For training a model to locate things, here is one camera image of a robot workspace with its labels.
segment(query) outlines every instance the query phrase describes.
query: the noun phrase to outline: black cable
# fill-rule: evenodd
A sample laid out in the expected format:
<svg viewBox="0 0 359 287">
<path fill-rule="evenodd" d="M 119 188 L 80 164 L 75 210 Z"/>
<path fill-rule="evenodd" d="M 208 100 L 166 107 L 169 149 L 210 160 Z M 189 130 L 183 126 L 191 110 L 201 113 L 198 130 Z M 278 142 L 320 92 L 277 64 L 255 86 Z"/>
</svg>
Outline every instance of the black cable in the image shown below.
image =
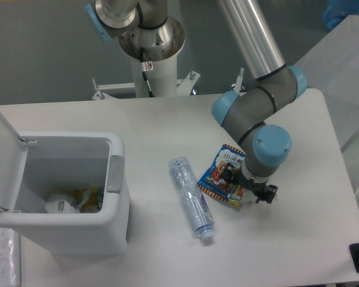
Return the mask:
<svg viewBox="0 0 359 287">
<path fill-rule="evenodd" d="M 139 62 L 140 63 L 144 62 L 144 48 L 142 48 L 142 47 L 139 48 Z M 142 77 L 144 78 L 144 81 L 148 88 L 149 97 L 154 97 L 153 92 L 150 87 L 150 84 L 149 84 L 148 75 L 147 75 L 146 71 L 142 71 Z"/>
</svg>

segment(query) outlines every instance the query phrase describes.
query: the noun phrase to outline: white table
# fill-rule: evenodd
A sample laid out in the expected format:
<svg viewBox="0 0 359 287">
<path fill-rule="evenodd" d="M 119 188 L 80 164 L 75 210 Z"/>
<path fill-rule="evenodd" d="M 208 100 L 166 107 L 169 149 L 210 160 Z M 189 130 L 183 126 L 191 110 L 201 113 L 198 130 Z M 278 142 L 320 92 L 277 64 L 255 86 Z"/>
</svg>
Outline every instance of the white table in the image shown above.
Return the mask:
<svg viewBox="0 0 359 287">
<path fill-rule="evenodd" d="M 293 138 L 272 176 L 272 204 L 247 192 L 240 210 L 206 196 L 212 245 L 191 235 L 167 171 L 187 156 L 200 178 L 222 144 L 218 95 L 0 106 L 17 130 L 103 130 L 121 135 L 132 199 L 129 247 L 109 258 L 53 256 L 22 237 L 28 286 L 296 286 L 359 280 L 348 246 L 359 211 L 322 94 L 307 92 L 267 120 Z"/>
</svg>

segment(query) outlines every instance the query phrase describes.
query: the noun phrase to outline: white trash can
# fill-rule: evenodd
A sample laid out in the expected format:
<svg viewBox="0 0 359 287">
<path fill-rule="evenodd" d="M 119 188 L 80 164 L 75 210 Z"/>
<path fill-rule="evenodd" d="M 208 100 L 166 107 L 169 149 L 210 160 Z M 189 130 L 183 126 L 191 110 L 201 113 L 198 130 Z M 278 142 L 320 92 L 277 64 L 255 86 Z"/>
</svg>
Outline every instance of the white trash can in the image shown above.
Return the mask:
<svg viewBox="0 0 359 287">
<path fill-rule="evenodd" d="M 53 193 L 105 187 L 97 213 L 46 213 Z M 0 114 L 0 227 L 54 254 L 125 251 L 130 195 L 121 138 L 103 132 L 17 132 Z"/>
</svg>

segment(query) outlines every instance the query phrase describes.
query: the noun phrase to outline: gray floor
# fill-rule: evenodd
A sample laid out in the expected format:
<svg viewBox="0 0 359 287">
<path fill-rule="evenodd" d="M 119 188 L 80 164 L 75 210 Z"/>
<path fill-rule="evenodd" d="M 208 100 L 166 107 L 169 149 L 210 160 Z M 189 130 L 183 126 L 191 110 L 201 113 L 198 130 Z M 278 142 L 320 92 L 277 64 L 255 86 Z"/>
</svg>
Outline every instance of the gray floor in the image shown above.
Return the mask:
<svg viewBox="0 0 359 287">
<path fill-rule="evenodd" d="M 88 0 L 0 2 L 0 105 L 89 100 L 98 84 L 130 83 L 131 68 L 118 43 L 104 44 L 90 26 Z M 217 2 L 168 0 L 187 40 L 178 77 L 201 73 L 200 93 L 229 89 L 245 66 Z M 288 64 L 307 53 L 328 30 L 326 0 L 259 0 Z M 252 85 L 248 70 L 245 84 Z"/>
</svg>

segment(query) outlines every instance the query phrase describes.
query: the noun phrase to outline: colorful packaging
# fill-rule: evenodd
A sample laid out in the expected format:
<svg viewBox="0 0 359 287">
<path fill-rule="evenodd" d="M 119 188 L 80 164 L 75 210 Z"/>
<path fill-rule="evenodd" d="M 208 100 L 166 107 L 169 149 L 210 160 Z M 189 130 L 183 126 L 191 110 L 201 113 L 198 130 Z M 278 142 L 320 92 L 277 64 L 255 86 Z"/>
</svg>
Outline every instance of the colorful packaging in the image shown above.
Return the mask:
<svg viewBox="0 0 359 287">
<path fill-rule="evenodd" d="M 244 187 L 238 184 L 234 174 L 241 168 L 244 158 L 243 151 L 224 144 L 212 166 L 199 180 L 200 189 L 216 199 L 239 207 Z"/>
</svg>

